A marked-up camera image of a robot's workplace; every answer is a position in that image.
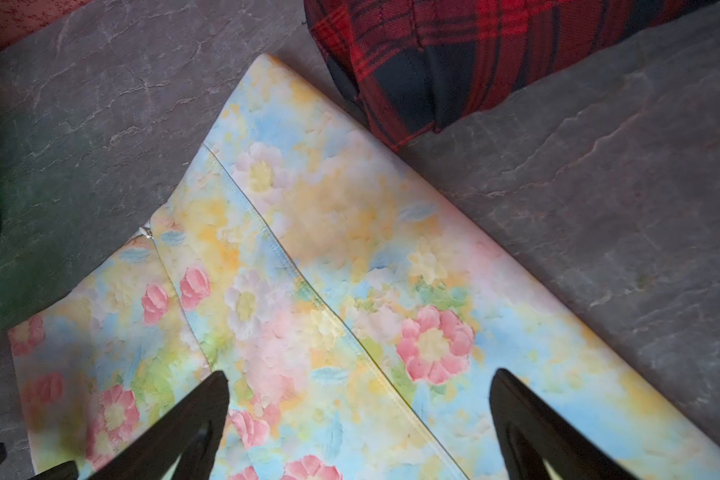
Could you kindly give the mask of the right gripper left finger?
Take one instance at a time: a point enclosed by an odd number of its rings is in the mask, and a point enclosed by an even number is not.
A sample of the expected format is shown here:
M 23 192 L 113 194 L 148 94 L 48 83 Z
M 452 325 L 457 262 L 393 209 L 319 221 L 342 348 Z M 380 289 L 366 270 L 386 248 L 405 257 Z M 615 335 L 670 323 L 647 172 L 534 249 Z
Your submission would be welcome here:
M 229 406 L 228 380 L 212 372 L 94 479 L 208 479 Z

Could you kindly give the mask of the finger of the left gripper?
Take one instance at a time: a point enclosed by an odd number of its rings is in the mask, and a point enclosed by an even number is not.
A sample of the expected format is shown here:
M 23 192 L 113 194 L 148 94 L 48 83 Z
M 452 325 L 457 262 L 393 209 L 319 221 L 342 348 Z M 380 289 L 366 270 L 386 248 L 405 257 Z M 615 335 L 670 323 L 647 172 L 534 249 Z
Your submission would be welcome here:
M 75 480 L 79 471 L 74 461 L 66 461 L 40 473 L 26 476 L 21 468 L 6 466 L 8 451 L 4 443 L 0 443 L 0 479 L 36 479 L 36 480 Z

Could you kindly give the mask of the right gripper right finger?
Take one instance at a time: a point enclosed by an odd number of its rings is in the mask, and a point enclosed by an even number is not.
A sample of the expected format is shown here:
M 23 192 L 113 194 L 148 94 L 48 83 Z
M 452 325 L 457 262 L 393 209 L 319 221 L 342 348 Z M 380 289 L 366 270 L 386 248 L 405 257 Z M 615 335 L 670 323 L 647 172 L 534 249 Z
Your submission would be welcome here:
M 632 479 L 509 370 L 496 371 L 489 405 L 511 479 Z

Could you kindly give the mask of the pastel floral skirt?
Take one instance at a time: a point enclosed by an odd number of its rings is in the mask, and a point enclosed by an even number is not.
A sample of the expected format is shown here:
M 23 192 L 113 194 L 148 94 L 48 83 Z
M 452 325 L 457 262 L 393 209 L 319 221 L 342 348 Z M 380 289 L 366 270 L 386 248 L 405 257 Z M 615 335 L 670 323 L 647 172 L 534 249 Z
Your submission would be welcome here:
M 505 368 L 641 479 L 720 448 L 367 130 L 259 56 L 170 198 L 11 329 L 33 467 L 88 477 L 215 370 L 215 479 L 504 479 Z

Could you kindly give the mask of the red plaid skirt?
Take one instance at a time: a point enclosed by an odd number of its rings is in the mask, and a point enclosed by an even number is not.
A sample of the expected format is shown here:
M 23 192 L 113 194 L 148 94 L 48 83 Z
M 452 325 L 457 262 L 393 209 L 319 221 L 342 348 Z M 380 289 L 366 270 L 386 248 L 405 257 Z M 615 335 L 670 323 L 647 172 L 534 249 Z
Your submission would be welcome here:
M 699 2 L 686 0 L 322 0 L 304 5 L 309 32 L 338 91 L 392 150 L 699 8 Z

